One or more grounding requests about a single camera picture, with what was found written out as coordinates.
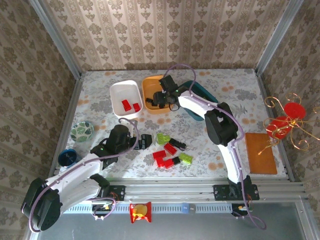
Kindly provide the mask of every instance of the red block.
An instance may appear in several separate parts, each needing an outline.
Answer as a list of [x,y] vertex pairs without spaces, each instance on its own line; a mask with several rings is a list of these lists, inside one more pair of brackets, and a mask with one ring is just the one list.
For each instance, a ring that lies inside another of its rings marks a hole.
[[159,158],[160,158],[160,159],[163,159],[163,158],[165,158],[165,157],[167,156],[165,150],[156,151],[156,152],[152,153],[152,155],[153,155],[153,158],[154,158],[154,159],[159,159]]
[[134,103],[133,108],[134,108],[135,112],[139,112],[140,111],[139,103]]
[[175,164],[174,164],[174,161],[172,161],[172,159],[170,158],[170,159],[168,159],[167,161],[164,161],[164,167],[166,168],[166,169],[169,169],[169,168],[171,168],[172,166],[174,166]]
[[165,166],[165,162],[164,159],[162,157],[158,157],[155,159],[156,164],[158,165],[158,168],[164,167]]
[[175,147],[172,146],[170,143],[164,145],[164,149],[167,150],[171,155],[175,155],[175,153],[177,152],[177,149],[175,149]]
[[126,112],[128,112],[129,110],[132,109],[132,107],[130,106],[130,103],[128,102],[127,99],[125,99],[125,100],[122,101],[122,105],[123,105],[124,110],[125,110]]

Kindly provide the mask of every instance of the snack bag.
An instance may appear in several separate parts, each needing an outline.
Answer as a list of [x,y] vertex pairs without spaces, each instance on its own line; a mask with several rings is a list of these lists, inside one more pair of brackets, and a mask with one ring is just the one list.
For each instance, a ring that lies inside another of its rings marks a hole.
[[151,202],[146,204],[130,204],[130,219],[133,224],[136,220],[145,219],[147,222],[151,223]]

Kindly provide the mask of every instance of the wall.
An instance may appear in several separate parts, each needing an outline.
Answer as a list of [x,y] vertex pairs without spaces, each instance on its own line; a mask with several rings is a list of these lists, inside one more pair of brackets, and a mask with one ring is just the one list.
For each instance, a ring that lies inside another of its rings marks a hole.
[[82,71],[255,68],[288,0],[45,0]]
[[[320,106],[320,2],[305,0],[276,49],[270,63],[263,73],[264,85],[271,95],[286,102],[287,93],[296,93],[302,97],[306,108],[303,128],[320,136],[319,114],[313,108]],[[278,115],[282,111],[277,107]],[[289,137],[284,146],[291,167],[298,179],[304,182],[309,201],[320,226],[320,141],[311,138],[303,131],[294,130],[296,143],[301,139],[308,140],[308,151],[295,149]]]
[[47,178],[75,80],[34,9],[0,0],[0,239],[22,239],[20,211]]

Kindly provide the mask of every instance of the orange board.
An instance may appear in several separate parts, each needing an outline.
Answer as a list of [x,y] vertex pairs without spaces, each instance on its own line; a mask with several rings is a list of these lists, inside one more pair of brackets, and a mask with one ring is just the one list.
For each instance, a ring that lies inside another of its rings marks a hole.
[[267,146],[269,136],[266,133],[246,133],[245,144],[251,174],[277,174],[277,166],[272,148],[268,147],[260,155],[258,153]]

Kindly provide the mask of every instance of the green block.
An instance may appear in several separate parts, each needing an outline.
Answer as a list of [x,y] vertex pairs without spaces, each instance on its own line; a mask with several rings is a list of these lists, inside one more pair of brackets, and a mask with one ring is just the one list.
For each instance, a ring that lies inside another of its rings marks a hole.
[[169,135],[163,135],[163,133],[158,133],[156,135],[156,139],[159,145],[165,145],[170,141],[170,136]]
[[183,162],[185,164],[191,164],[193,158],[194,158],[193,156],[189,156],[185,153],[181,153],[179,156],[179,159],[181,160],[181,162]]

